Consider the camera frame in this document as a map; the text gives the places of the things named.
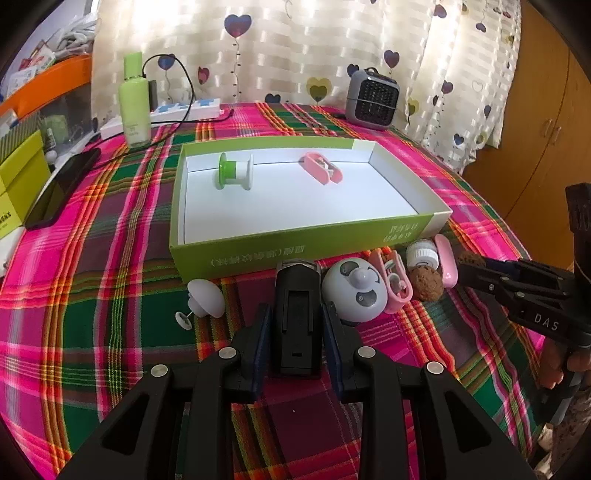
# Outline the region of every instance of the pink case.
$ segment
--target pink case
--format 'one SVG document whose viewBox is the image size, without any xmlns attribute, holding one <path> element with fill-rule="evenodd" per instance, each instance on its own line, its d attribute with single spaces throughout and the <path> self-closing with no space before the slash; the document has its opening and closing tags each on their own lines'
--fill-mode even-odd
<svg viewBox="0 0 591 480">
<path fill-rule="evenodd" d="M 388 314 L 393 314 L 399 311 L 405 304 L 407 304 L 413 297 L 413 286 L 410 284 L 410 280 L 408 279 L 406 269 L 404 268 L 404 263 L 402 263 L 402 258 L 398 254 L 396 250 L 392 250 L 392 252 L 388 255 L 387 260 L 394 260 L 394 265 L 396 265 L 396 273 L 405 283 L 405 288 L 402 289 L 399 293 L 394 293 L 392 288 L 390 287 L 390 283 L 388 282 L 388 273 L 386 272 L 386 268 L 384 267 L 384 260 L 382 259 L 382 250 L 380 248 L 376 248 L 369 254 L 369 263 L 371 263 L 382 276 L 386 284 L 386 290 L 388 291 L 388 303 L 386 304 L 386 308 L 384 308 L 384 312 Z"/>
<path fill-rule="evenodd" d="M 439 270 L 444 288 L 453 288 L 457 283 L 457 265 L 453 256 L 452 245 L 446 236 L 438 233 L 433 238 L 439 254 Z"/>
</svg>

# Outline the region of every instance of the curtain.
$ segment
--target curtain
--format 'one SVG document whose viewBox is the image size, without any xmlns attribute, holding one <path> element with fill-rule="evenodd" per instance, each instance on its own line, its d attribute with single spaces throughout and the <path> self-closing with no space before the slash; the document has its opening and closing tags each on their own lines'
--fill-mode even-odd
<svg viewBox="0 0 591 480">
<path fill-rule="evenodd" d="M 99 123 L 119 114 L 132 51 L 176 55 L 199 97 L 225 103 L 343 108 L 352 73 L 375 67 L 401 88 L 394 127 L 456 171 L 498 143 L 521 25 L 519 0 L 102 0 L 98 14 Z M 160 103 L 189 100 L 178 64 L 146 72 Z"/>
</svg>

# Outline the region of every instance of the black cable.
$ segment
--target black cable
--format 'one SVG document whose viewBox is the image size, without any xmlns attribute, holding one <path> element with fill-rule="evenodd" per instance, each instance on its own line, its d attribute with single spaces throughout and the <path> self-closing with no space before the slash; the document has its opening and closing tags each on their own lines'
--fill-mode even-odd
<svg viewBox="0 0 591 480">
<path fill-rule="evenodd" d="M 178 123 L 177 128 L 174 129 L 173 132 L 171 132 L 171 134 L 176 133 L 176 131 L 178 130 L 178 128 L 180 127 L 180 125 L 182 124 L 204 124 L 204 123 L 212 123 L 215 124 L 217 122 L 225 122 L 226 120 L 232 118 L 232 116 L 234 115 L 234 109 L 230 108 L 230 110 L 228 110 L 228 114 L 224 117 L 224 118 L 212 118 L 212 119 L 207 119 L 207 118 L 203 118 L 201 120 L 181 120 L 178 122 L 170 122 L 170 121 L 162 121 L 162 122 L 151 122 L 151 125 L 157 125 L 157 124 L 175 124 Z M 104 141 L 110 140 L 111 138 L 117 137 L 118 135 L 122 135 L 123 132 L 119 132 L 118 134 L 112 135 L 111 137 L 107 137 L 105 138 L 105 140 L 101 140 L 100 142 L 97 143 L 97 145 L 100 145 L 101 143 L 103 143 Z M 110 160 L 106 161 L 105 163 L 98 165 L 98 166 L 94 166 L 93 168 L 91 168 L 89 171 L 93 171 L 93 170 L 98 170 L 104 166 L 107 166 L 109 163 L 111 163 L 112 161 L 118 160 L 119 158 L 122 158 L 126 155 L 129 155 L 131 153 L 137 153 L 137 152 L 141 152 L 142 150 L 146 150 L 150 147 L 150 145 L 148 145 L 147 147 L 142 147 L 139 148 L 137 150 L 133 150 L 133 151 L 128 151 L 126 153 L 123 153 L 121 155 L 117 155 L 115 158 L 111 158 Z"/>
<path fill-rule="evenodd" d="M 148 59 L 147 59 L 147 60 L 144 62 L 144 65 L 142 66 L 142 77 L 144 77 L 144 78 L 145 78 L 145 67 L 146 67 L 146 64 L 147 64 L 147 63 L 148 63 L 150 60 L 152 60 L 152 59 L 155 59 L 155 58 L 157 58 L 157 57 L 158 57 L 158 58 L 160 58 L 160 57 L 163 57 L 163 56 L 164 56 L 164 57 L 171 57 L 171 58 L 172 58 L 174 61 L 177 61 L 177 62 L 178 62 L 178 64 L 179 64 L 179 65 L 181 66 L 181 68 L 183 69 L 183 72 L 184 72 L 184 74 L 186 75 L 186 77 L 187 77 L 187 80 L 189 81 L 189 85 L 191 86 L 191 101 L 190 101 L 190 103 L 189 103 L 189 108 L 187 108 L 187 111 L 185 112 L 185 115 L 184 115 L 183 119 L 182 119 L 182 120 L 181 120 L 181 121 L 178 123 L 178 125 L 176 126 L 176 128 L 175 128 L 174 130 L 172 130 L 171 132 L 169 132 L 168 134 L 166 134 L 166 135 L 165 135 L 165 136 L 163 136 L 162 138 L 160 138 L 160 139 L 158 139 L 158 140 L 156 140 L 156 141 L 154 141 L 154 142 L 152 142 L 152 143 L 150 143 L 150 144 L 148 144 L 148 145 L 144 145 L 143 147 L 134 148 L 134 149 L 132 149 L 132 150 L 129 150 L 128 152 L 125 152 L 125 153 L 123 153 L 123 154 L 121 154 L 121 155 L 117 155 L 116 157 L 114 157 L 114 158 L 111 158 L 111 159 L 110 159 L 108 162 L 106 162 L 106 163 L 103 163 L 103 164 L 102 164 L 102 165 L 100 165 L 100 166 L 95 166 L 95 167 L 93 167 L 93 168 L 92 168 L 92 170 L 96 170 L 96 169 L 98 169 L 98 168 L 102 168 L 102 167 L 104 167 L 104 166 L 108 165 L 110 162 L 113 162 L 113 161 L 115 161 L 115 160 L 119 160 L 120 158 L 123 158 L 123 157 L 125 157 L 125 156 L 127 156 L 127 155 L 131 155 L 131 154 L 133 154 L 133 153 L 138 153 L 138 152 L 143 152 L 143 151 L 146 151 L 146 150 L 147 150 L 147 149 L 149 149 L 149 148 L 155 147 L 155 146 L 156 146 L 156 145 L 158 145 L 159 143 L 166 142 L 166 141 L 167 141 L 167 140 L 168 140 L 170 137 L 172 137 L 172 136 L 173 136 L 173 135 L 174 135 L 174 134 L 177 132 L 177 130 L 180 128 L 180 126 L 183 124 L 183 122 L 184 122 L 184 121 L 187 119 L 187 117 L 189 116 L 189 113 L 191 112 L 191 107 L 193 106 L 193 103 L 194 103 L 195 99 L 197 98 L 197 96 L 195 95 L 195 87 L 193 86 L 193 82 L 191 81 L 191 77 L 189 76 L 189 73 L 187 72 L 187 69 L 186 69 L 186 68 L 185 68 L 185 66 L 183 65 L 183 62 L 182 62 L 182 61 L 180 61 L 180 60 L 179 60 L 179 59 L 178 59 L 178 58 L 177 58 L 175 55 L 171 55 L 171 54 L 168 54 L 168 53 L 159 53 L 159 54 L 157 54 L 157 55 L 152 55 L 150 58 L 148 58 Z M 106 142 L 107 140 L 109 140 L 109 139 L 111 139 L 111 138 L 113 138 L 113 137 L 117 137 L 117 136 L 118 136 L 118 135 L 120 135 L 120 134 L 121 134 L 121 133 L 118 133 L 117 135 L 113 135 L 113 136 L 111 136 L 111 137 L 107 137 L 107 138 L 105 138 L 105 139 L 101 140 L 101 141 L 100 141 L 99 143 L 97 143 L 96 145 L 94 145 L 94 147 L 96 147 L 97 145 L 100 145 L 100 144 L 101 144 L 101 143 L 103 143 L 103 142 Z"/>
<path fill-rule="evenodd" d="M 234 114 L 234 109 L 230 108 L 230 110 L 228 110 L 228 114 L 224 117 L 224 118 L 202 118 L 200 120 L 178 120 L 178 121 L 171 121 L 171 120 L 163 120 L 161 122 L 150 122 L 150 125 L 166 125 L 166 124 L 204 124 L 204 123 L 216 123 L 216 122 L 223 122 L 228 120 L 229 118 L 232 117 L 232 115 Z M 106 142 L 107 140 L 111 140 L 112 138 L 118 137 L 120 135 L 123 135 L 124 132 L 121 131 L 115 135 L 111 135 L 110 137 L 107 138 L 102 138 L 99 141 L 96 141 L 96 143 L 93 145 L 92 142 L 88 143 L 88 147 L 92 147 L 92 148 L 96 148 L 98 147 L 101 143 Z"/>
</svg>

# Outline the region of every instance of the green lotion bottle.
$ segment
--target green lotion bottle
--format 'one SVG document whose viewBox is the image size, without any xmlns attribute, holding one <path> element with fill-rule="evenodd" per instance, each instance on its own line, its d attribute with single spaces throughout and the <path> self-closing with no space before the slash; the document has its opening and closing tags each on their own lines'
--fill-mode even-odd
<svg viewBox="0 0 591 480">
<path fill-rule="evenodd" d="M 119 86 L 119 107 L 125 141 L 130 148 L 142 147 L 152 140 L 148 80 L 142 77 L 142 53 L 130 53 L 123 59 L 124 82 Z"/>
</svg>

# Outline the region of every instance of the yellow box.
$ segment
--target yellow box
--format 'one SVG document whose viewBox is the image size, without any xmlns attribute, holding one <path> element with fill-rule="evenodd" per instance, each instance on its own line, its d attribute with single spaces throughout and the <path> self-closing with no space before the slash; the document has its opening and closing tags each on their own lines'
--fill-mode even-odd
<svg viewBox="0 0 591 480">
<path fill-rule="evenodd" d="M 0 238 L 24 223 L 49 175 L 37 130 L 0 164 Z"/>
</svg>

